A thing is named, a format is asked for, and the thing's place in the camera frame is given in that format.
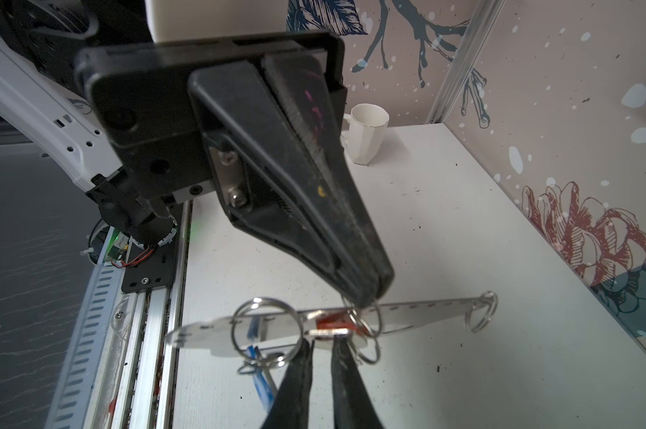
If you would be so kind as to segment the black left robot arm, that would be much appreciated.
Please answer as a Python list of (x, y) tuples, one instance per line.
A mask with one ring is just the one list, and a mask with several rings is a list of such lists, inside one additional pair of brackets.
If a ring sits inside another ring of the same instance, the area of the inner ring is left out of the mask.
[(0, 1), (0, 116), (154, 248), (215, 192), (357, 307), (394, 269), (341, 143), (350, 1)]

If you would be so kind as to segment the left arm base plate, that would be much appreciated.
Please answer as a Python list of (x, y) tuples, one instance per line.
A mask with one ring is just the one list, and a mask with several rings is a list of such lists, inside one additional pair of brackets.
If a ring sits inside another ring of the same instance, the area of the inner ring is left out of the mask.
[(160, 246), (148, 259), (137, 266), (127, 267), (121, 282), (121, 291), (137, 293), (140, 291), (171, 287), (176, 281), (180, 256), (180, 238), (183, 221), (183, 207), (172, 207), (170, 213), (176, 221), (175, 235), (172, 240)]

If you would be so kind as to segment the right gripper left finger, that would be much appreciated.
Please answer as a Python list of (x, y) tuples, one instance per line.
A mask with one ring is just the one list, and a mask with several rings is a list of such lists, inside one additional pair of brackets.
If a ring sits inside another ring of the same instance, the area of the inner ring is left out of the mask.
[(313, 348), (304, 340), (289, 362), (262, 429), (307, 429), (313, 378)]

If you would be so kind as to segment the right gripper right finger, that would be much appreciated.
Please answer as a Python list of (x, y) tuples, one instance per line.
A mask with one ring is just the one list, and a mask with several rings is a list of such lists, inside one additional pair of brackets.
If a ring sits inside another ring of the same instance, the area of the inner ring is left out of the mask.
[(335, 338), (331, 376), (335, 428), (383, 428), (347, 339)]

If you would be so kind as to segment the blue capped key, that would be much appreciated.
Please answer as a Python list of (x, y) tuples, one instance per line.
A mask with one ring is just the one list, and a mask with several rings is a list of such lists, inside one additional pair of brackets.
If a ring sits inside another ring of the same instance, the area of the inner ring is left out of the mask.
[[(250, 323), (249, 330), (247, 333), (247, 339), (252, 342), (250, 346), (247, 347), (247, 354), (251, 359), (258, 361), (268, 361), (274, 354), (265, 354), (262, 353), (259, 346), (256, 344), (257, 340), (262, 340), (265, 338), (265, 334), (260, 328), (260, 318), (253, 318)], [(278, 388), (270, 374), (268, 365), (264, 368), (256, 368), (252, 371), (253, 384), (257, 391), (257, 394), (260, 399), (262, 407), (269, 412), (273, 407), (275, 398), (278, 394)]]

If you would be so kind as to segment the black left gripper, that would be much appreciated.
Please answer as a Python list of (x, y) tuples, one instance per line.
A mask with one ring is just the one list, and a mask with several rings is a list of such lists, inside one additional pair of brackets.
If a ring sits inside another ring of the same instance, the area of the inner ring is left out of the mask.
[(224, 205), (230, 222), (339, 292), (304, 193), (314, 159), (339, 153), (343, 59), (342, 39), (318, 30), (86, 48), (75, 75), (141, 197), (189, 199), (212, 179), (210, 150), (234, 151), (248, 201)]

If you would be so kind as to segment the red capped key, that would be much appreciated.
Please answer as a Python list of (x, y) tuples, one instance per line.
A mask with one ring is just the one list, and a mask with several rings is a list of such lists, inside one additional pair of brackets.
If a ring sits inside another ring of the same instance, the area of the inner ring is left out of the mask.
[(318, 341), (346, 338), (355, 333), (355, 323), (345, 315), (317, 319), (315, 325), (304, 332), (307, 338)]

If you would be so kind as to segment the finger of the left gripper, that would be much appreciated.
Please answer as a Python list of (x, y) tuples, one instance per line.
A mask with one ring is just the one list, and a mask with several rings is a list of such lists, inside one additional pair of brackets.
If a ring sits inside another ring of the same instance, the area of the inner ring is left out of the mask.
[(348, 300), (376, 300), (394, 280), (389, 261), (344, 159), (342, 116), (319, 61), (304, 52), (267, 55), (266, 79), (313, 164), (305, 196), (322, 239), (337, 259), (333, 282)]

